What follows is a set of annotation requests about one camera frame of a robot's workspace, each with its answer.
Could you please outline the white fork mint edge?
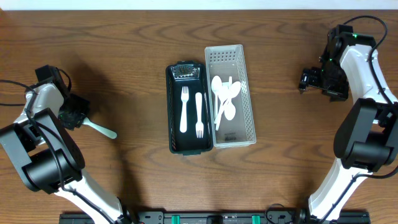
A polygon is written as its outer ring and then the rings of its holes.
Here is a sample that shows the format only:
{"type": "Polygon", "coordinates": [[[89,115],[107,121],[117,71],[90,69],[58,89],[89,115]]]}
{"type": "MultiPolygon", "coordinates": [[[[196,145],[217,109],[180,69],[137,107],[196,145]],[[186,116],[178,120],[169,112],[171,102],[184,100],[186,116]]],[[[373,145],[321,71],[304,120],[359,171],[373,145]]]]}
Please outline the white fork mint edge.
{"type": "Polygon", "coordinates": [[[110,130],[108,128],[104,128],[104,127],[102,127],[102,126],[100,126],[98,124],[93,123],[87,117],[83,120],[83,124],[87,125],[87,126],[90,126],[91,128],[97,130],[98,132],[100,132],[101,134],[107,136],[110,139],[116,139],[117,136],[118,136],[117,133],[115,133],[114,131],[112,131],[112,130],[110,130]]]}

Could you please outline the white spoon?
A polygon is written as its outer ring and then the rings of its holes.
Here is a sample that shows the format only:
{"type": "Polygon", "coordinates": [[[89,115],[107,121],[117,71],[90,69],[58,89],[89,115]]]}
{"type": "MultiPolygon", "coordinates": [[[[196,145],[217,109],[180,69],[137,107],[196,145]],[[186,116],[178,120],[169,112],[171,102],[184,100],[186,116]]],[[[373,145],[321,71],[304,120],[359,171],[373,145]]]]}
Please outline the white spoon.
{"type": "Polygon", "coordinates": [[[214,76],[211,81],[211,90],[215,95],[214,99],[214,115],[218,113],[218,91],[222,88],[222,81],[219,76],[214,76]]]}
{"type": "MultiPolygon", "coordinates": [[[[231,97],[233,99],[233,98],[238,96],[238,94],[239,94],[239,92],[241,90],[241,82],[234,82],[234,83],[231,84],[231,86],[232,86],[231,89],[230,89],[231,90],[231,97]]],[[[221,123],[221,121],[218,124],[216,124],[216,130],[219,130],[220,123],[221,123]]]]}
{"type": "Polygon", "coordinates": [[[215,118],[215,124],[218,124],[221,121],[221,115],[224,112],[225,106],[226,106],[226,100],[228,98],[228,95],[231,94],[231,85],[230,86],[222,86],[221,90],[219,91],[219,99],[220,99],[220,108],[218,110],[218,114],[215,118]]]}
{"type": "Polygon", "coordinates": [[[228,121],[231,121],[236,114],[236,108],[234,107],[234,105],[231,104],[231,99],[232,99],[231,94],[229,94],[224,109],[224,115],[228,121]]]}

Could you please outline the clear white perforated basket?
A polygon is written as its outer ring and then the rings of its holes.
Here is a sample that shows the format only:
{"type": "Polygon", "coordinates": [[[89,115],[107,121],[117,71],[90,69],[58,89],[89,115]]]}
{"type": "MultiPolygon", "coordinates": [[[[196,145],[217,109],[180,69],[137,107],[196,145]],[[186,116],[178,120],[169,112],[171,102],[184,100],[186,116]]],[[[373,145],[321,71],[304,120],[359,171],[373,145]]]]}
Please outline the clear white perforated basket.
{"type": "Polygon", "coordinates": [[[256,143],[243,46],[206,47],[205,62],[214,146],[243,147],[256,143]]]}

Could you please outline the dark green plastic basket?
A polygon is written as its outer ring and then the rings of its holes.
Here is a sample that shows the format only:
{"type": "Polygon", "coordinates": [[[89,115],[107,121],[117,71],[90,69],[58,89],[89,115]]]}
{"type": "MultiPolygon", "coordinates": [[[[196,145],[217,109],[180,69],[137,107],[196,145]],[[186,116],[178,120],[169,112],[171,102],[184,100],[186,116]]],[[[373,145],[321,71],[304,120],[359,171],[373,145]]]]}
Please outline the dark green plastic basket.
{"type": "Polygon", "coordinates": [[[165,69],[167,90],[167,112],[169,130],[169,149],[173,154],[191,156],[208,152],[213,148],[213,131],[210,121],[210,104],[208,96],[208,83],[204,64],[194,61],[179,61],[165,69]],[[187,131],[180,132],[180,118],[182,113],[181,92],[187,86],[189,100],[187,102],[187,131]],[[203,96],[202,122],[204,124],[203,138],[198,139],[195,125],[197,122],[197,109],[195,94],[200,92],[203,96]]]}

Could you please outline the white fork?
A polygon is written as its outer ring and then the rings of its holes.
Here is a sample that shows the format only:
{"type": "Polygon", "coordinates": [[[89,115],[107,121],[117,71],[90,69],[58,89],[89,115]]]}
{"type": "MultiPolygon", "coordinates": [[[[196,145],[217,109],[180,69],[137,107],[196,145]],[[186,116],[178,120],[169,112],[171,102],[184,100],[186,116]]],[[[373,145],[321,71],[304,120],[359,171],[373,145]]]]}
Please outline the white fork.
{"type": "Polygon", "coordinates": [[[187,86],[182,88],[181,101],[182,101],[182,113],[180,118],[180,132],[185,133],[187,131],[187,102],[189,100],[189,89],[187,86]]]}
{"type": "Polygon", "coordinates": [[[202,122],[202,102],[203,100],[203,96],[200,92],[197,92],[195,94],[195,104],[196,104],[196,109],[197,109],[197,122],[195,125],[195,129],[196,129],[196,135],[197,138],[203,138],[203,133],[204,133],[204,124],[202,122]]]}

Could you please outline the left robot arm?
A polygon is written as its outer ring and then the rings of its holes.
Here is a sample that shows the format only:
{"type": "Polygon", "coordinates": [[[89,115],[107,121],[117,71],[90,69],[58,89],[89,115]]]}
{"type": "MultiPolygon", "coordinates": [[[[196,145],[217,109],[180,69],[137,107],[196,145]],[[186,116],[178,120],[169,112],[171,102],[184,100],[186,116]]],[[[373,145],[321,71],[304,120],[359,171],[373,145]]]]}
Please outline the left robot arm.
{"type": "Polygon", "coordinates": [[[19,117],[1,129],[1,145],[25,186],[69,200],[95,223],[135,223],[121,200],[85,170],[80,149],[58,119],[63,90],[38,83],[27,86],[25,99],[19,117]]]}

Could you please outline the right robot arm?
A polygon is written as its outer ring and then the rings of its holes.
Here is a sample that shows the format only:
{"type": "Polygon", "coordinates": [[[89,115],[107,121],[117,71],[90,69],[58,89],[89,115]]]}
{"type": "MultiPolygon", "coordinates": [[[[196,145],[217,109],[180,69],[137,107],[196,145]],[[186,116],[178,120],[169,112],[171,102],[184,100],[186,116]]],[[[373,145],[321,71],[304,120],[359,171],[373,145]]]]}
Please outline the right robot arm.
{"type": "Polygon", "coordinates": [[[378,62],[374,37],[338,25],[328,33],[321,67],[304,69],[298,89],[322,90],[331,100],[353,99],[353,107],[338,128],[335,160],[321,186],[308,198],[309,222],[336,222],[355,189],[397,156],[397,98],[378,62]]]}

